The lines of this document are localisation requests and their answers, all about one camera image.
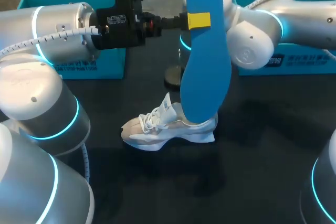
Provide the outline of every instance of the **yellow tag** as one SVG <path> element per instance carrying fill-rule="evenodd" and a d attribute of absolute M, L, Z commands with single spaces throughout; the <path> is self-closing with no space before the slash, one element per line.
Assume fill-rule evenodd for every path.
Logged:
<path fill-rule="evenodd" d="M 188 13 L 188 26 L 189 30 L 211 27 L 210 13 Z"/>

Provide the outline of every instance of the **shoe sole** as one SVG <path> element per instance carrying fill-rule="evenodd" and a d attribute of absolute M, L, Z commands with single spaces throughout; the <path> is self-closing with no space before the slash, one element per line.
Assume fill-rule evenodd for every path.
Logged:
<path fill-rule="evenodd" d="M 170 139 L 177 138 L 177 137 L 186 139 L 191 143 L 211 143 L 211 142 L 215 141 L 215 137 L 214 137 L 213 132 L 205 133 L 205 134 L 180 135 L 180 136 L 172 137 Z M 134 147 L 134 148 L 137 148 L 137 149 L 140 149 L 140 150 L 143 150 L 143 151 L 156 152 L 156 151 L 160 150 L 170 139 L 164 140 L 164 141 L 162 141 L 160 143 L 157 143 L 157 144 L 151 144 L 151 145 L 131 144 L 131 143 L 128 143 L 127 141 L 125 141 L 124 139 L 123 139 L 123 141 L 125 143 L 127 143 L 128 145 Z"/>
<path fill-rule="evenodd" d="M 203 123 L 222 105 L 231 79 L 223 0 L 187 0 L 187 10 L 211 14 L 211 28 L 190 31 L 192 50 L 180 88 L 186 118 L 193 123 Z"/>

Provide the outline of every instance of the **glowing blue light ring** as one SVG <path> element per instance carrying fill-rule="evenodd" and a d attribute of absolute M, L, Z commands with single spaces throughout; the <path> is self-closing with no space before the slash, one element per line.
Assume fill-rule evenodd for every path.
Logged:
<path fill-rule="evenodd" d="M 275 15 L 274 13 L 271 13 L 271 12 L 269 12 L 269 11 L 267 11 L 267 10 L 256 10 L 256 11 L 258 11 L 258 12 L 261 12 L 261 13 L 266 13 L 266 14 L 268 14 L 268 15 L 270 15 L 270 16 L 272 16 L 273 18 L 275 18 L 275 20 L 279 23 L 279 25 L 280 25 L 280 28 L 281 28 L 281 37 L 283 37 L 284 36 L 284 25 L 282 24 L 282 22 L 281 22 L 281 20 L 277 17 L 277 15 Z"/>
<path fill-rule="evenodd" d="M 182 36 L 180 35 L 180 42 L 181 44 L 186 48 L 188 49 L 189 51 L 191 51 L 191 47 L 189 47 L 186 43 L 184 43 L 184 41 L 182 40 Z"/>
<path fill-rule="evenodd" d="M 33 38 L 34 39 L 37 39 L 37 15 L 39 13 L 39 11 L 43 8 L 44 6 L 40 6 L 38 7 L 35 11 L 34 11 L 34 15 L 33 15 L 33 20 L 31 21 L 31 28 L 32 28 L 32 31 L 33 31 Z M 46 61 L 47 63 L 49 63 L 50 65 L 53 65 L 50 61 L 47 60 L 47 58 L 44 56 L 42 50 L 41 50 L 41 46 L 39 44 L 36 45 L 36 49 L 38 51 L 38 53 L 40 54 L 40 56 L 42 57 L 42 59 L 44 61 Z"/>
<path fill-rule="evenodd" d="M 77 116 L 78 116 L 78 112 L 79 112 L 79 103 L 78 103 L 78 100 L 77 100 L 76 97 L 75 97 L 75 99 L 76 99 L 76 103 L 77 103 L 77 111 L 76 111 L 76 114 L 75 114 L 75 116 L 73 117 L 72 121 L 69 123 L 69 125 L 68 125 L 64 130 L 58 132 L 58 133 L 55 134 L 55 135 L 48 136 L 48 137 L 34 137 L 34 136 L 30 136 L 30 137 L 32 137 L 32 138 L 34 138 L 34 139 L 36 139 L 36 140 L 48 140 L 48 139 L 54 138 L 54 137 L 59 136 L 60 134 L 62 134 L 62 133 L 64 133 L 64 132 L 66 132 L 66 131 L 67 131 L 67 130 L 74 124 L 74 122 L 75 122 L 75 120 L 76 120 L 76 118 L 77 118 Z"/>
<path fill-rule="evenodd" d="M 319 200 L 319 197 L 317 197 L 317 194 L 316 194 L 316 191 L 315 191 L 315 187 L 314 187 L 314 170 L 315 170 L 315 166 L 316 166 L 316 163 L 317 163 L 317 160 L 314 164 L 314 167 L 313 167 L 313 170 L 311 172 L 311 185 L 312 185 L 312 188 L 313 188 L 313 192 L 314 192 L 314 196 L 315 196 L 315 199 L 317 201 L 317 203 L 320 205 L 320 208 L 322 209 L 322 211 L 325 213 L 325 215 L 334 223 L 336 224 L 336 221 L 328 214 L 328 212 L 325 210 L 325 208 L 322 206 L 322 203 L 320 202 Z"/>
<path fill-rule="evenodd" d="M 56 191 L 57 191 L 57 185 L 58 185 L 58 168 L 57 168 L 57 164 L 54 160 L 54 158 L 49 154 L 51 160 L 52 160 L 52 163 L 54 164 L 54 170 L 55 170 L 55 177 L 54 177 L 54 186 L 52 187 L 52 191 L 51 191 L 51 195 L 50 195 L 50 198 L 49 198 L 49 201 L 47 203 L 47 206 L 46 208 L 44 209 L 42 215 L 40 216 L 40 218 L 37 220 L 36 224 L 41 224 L 44 219 L 46 218 L 50 208 L 51 208 L 51 205 L 55 199 L 55 195 L 56 195 Z"/>

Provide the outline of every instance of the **black connector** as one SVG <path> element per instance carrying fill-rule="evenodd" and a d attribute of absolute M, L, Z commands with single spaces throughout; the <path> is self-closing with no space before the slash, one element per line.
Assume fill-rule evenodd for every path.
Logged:
<path fill-rule="evenodd" d="M 161 18 L 142 11 L 142 0 L 115 0 L 109 8 L 97 9 L 90 16 L 90 26 L 98 27 L 101 36 L 92 36 L 99 50 L 142 46 L 146 38 L 160 37 L 163 29 L 187 30 L 187 13 Z"/>

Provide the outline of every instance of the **black tabletop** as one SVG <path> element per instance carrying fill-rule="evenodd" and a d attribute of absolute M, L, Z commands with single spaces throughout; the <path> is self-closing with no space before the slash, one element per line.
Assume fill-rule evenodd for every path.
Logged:
<path fill-rule="evenodd" d="M 233 67 L 214 143 L 123 144 L 120 126 L 169 92 L 178 43 L 172 30 L 129 49 L 123 80 L 66 82 L 91 119 L 93 223 L 301 223 L 300 189 L 336 128 L 336 76 L 239 77 Z M 82 172 L 80 151 L 68 159 Z"/>

